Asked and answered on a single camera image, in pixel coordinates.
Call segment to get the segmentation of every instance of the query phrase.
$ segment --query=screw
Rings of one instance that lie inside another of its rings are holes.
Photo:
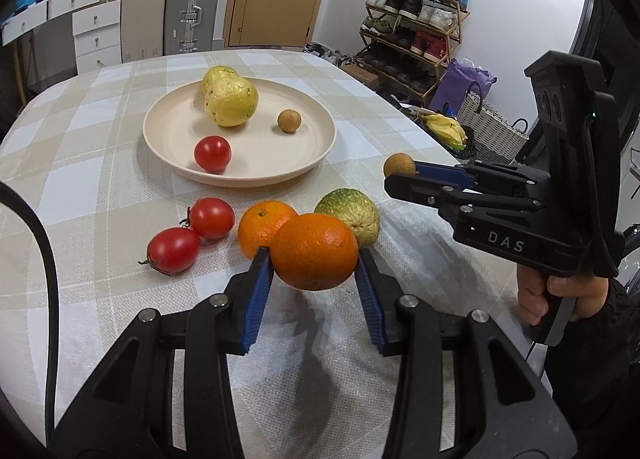
[[[151,322],[156,317],[156,310],[147,307],[138,313],[138,319],[141,322]]]
[[[414,295],[404,295],[400,297],[400,305],[412,309],[418,305],[418,299]]]
[[[215,295],[211,295],[211,298],[209,298],[209,303],[213,307],[224,307],[228,301],[229,299],[224,293],[215,293]]]
[[[487,323],[489,321],[489,315],[482,309],[474,309],[473,311],[471,311],[471,318],[481,324]]]

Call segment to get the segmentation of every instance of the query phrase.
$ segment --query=red shoe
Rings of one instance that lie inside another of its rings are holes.
[[[447,41],[444,38],[423,33],[426,40],[429,42],[427,48],[424,51],[424,57],[427,60],[438,63],[447,55]]]
[[[424,32],[420,31],[415,34],[414,43],[411,45],[411,52],[417,55],[424,55],[427,47],[427,41],[424,38]]]

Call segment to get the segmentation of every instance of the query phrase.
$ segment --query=beige plate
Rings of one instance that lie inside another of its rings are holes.
[[[247,80],[260,100],[245,124],[223,128],[210,119],[198,81],[172,90],[151,106],[142,124],[147,146],[178,174],[215,186],[280,183],[317,166],[335,142],[335,123],[327,109],[292,87],[260,78]],[[278,115],[286,108],[302,116],[294,134],[278,128]],[[193,158],[196,144],[208,135],[221,135],[231,145],[231,162],[220,174],[202,171]]]

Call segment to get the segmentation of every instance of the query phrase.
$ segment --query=basket handle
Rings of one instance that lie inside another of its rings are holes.
[[[524,118],[518,118],[516,119],[515,123],[513,123],[511,125],[511,128],[514,128],[519,122],[524,121],[525,127],[524,127],[524,132],[527,132],[529,130],[529,121],[527,121]]]
[[[480,114],[480,112],[482,112],[482,106],[484,105],[484,99],[482,98],[482,87],[478,82],[471,82],[471,85],[469,85],[469,88],[466,90],[465,98],[471,93],[471,89],[473,89],[474,85],[478,86],[478,97],[480,98],[476,114]]]

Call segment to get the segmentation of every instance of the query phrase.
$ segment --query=wicker basket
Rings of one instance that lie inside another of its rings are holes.
[[[477,144],[487,147],[508,161],[516,157],[529,139],[524,133],[514,128],[519,121],[524,121],[528,128],[529,125],[525,119],[519,119],[510,126],[497,110],[484,103],[474,92],[468,92],[460,105],[458,121],[474,129]]]

